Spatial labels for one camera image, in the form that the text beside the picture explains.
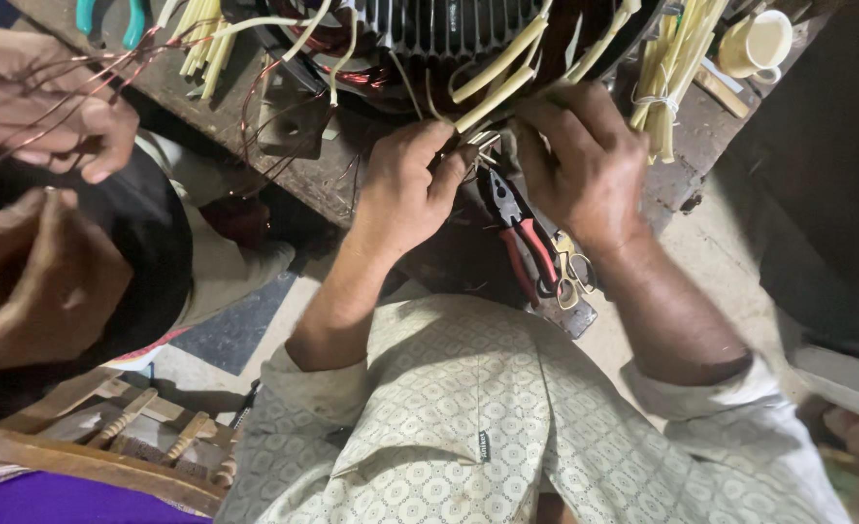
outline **shirt sleeve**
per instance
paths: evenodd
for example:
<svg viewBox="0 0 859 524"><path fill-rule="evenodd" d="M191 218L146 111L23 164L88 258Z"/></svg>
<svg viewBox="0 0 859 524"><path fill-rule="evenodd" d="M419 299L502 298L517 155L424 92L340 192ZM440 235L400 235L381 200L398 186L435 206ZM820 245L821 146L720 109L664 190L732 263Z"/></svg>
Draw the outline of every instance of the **shirt sleeve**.
<svg viewBox="0 0 859 524"><path fill-rule="evenodd" d="M364 361L305 373L283 346L262 365L261 382L236 448L235 483L217 522L255 522L262 516L281 522L285 516L276 504L281 496L324 487L347 427L371 394Z"/></svg>
<svg viewBox="0 0 859 524"><path fill-rule="evenodd" d="M665 435L717 476L730 469L790 493L824 522L850 522L796 406L760 355L714 386L676 386L647 377L633 361L622 375L640 406L668 419Z"/></svg>

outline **cup handle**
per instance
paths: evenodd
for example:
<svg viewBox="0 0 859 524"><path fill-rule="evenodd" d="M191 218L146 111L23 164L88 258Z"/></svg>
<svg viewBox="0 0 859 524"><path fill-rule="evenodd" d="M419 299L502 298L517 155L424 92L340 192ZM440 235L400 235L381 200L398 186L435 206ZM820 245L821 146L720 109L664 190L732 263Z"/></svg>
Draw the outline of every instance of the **cup handle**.
<svg viewBox="0 0 859 524"><path fill-rule="evenodd" d="M766 84L767 86L772 86L773 84L775 84L776 82L779 81L779 78L782 78L782 71L779 69L779 66L777 66L777 65L774 65L773 67L770 67L769 69L763 69L763 71L769 71L770 72L770 78L764 78L760 74L760 73L762 73L762 71L754 73L753 75L751 75L751 77L754 80L760 82L761 84Z"/></svg>

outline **red-handled pliers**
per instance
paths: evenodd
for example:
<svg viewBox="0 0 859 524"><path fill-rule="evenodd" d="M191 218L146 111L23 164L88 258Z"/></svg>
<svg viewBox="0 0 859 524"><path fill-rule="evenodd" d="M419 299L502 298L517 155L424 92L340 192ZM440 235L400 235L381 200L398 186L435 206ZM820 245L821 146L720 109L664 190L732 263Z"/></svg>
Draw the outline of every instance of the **red-handled pliers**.
<svg viewBox="0 0 859 524"><path fill-rule="evenodd" d="M521 289L524 290L524 295L527 296L530 304L536 308L540 304L540 296L537 293L538 274L532 272L532 268L527 269L521 248L524 245L527 246L536 264L539 277L548 290L554 290L556 282L559 281L559 277L555 274L555 266L552 265L552 256L533 230L533 219L524 218L511 187L494 169L488 169L488 182L491 200L497 209L501 222L504 223L504 229L498 235L507 244L507 253L511 257L513 272L517 275L517 281L520 283Z"/></svg>

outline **turned wooden spindle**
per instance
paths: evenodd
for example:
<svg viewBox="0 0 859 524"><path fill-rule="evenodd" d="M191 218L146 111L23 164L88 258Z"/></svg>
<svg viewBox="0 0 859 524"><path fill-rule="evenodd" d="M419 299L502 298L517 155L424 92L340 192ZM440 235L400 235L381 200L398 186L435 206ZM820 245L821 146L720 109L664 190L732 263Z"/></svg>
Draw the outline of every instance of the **turned wooden spindle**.
<svg viewBox="0 0 859 524"><path fill-rule="evenodd" d="M96 447L97 449L102 448L111 438L119 435L119 432L126 429L126 426L134 421L135 417L138 417L145 407L148 406L148 403L156 397L157 390L155 388L148 388L143 391L135 400L129 402L129 405L122 410L122 415L119 415L117 419L102 428L102 431L87 442L86 446Z"/></svg>
<svg viewBox="0 0 859 524"><path fill-rule="evenodd" d="M236 443L242 438L242 429L238 428L235 435L232 435L232 441L229 442L227 448L228 457L219 463L219 469L213 473L211 481L220 488L228 489L232 486L233 479L236 476Z"/></svg>
<svg viewBox="0 0 859 524"><path fill-rule="evenodd" d="M169 465L178 457L181 456L183 451L187 449L191 443L193 443L194 439L197 438L197 434L200 430L203 429L203 425L210 419L210 414L205 411L200 411L197 413L187 424L181 434L177 437L177 442L174 442L174 445L167 450L167 453L164 454L164 458L161 460L162 464Z"/></svg>

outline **gold scissors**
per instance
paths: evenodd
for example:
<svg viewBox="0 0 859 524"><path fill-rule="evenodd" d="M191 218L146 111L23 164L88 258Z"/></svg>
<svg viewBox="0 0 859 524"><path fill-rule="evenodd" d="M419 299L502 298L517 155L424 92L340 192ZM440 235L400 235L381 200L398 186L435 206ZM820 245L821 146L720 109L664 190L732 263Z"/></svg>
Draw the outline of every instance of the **gold scissors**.
<svg viewBox="0 0 859 524"><path fill-rule="evenodd" d="M575 250L572 238L562 229L557 231L551 240L552 246L555 248L555 253L559 256L559 268L561 270L559 283L555 290L555 297L559 301L560 308L571 310L578 303L579 293L590 295L596 290L593 285L586 286L578 279L578 274L575 272L575 268L572 267L572 260L575 260L576 256L580 256L585 261L585 267L589 273L585 276L585 282L590 280L588 278L590 275L595 274L595 268L592 267L592 261L587 256Z"/></svg>

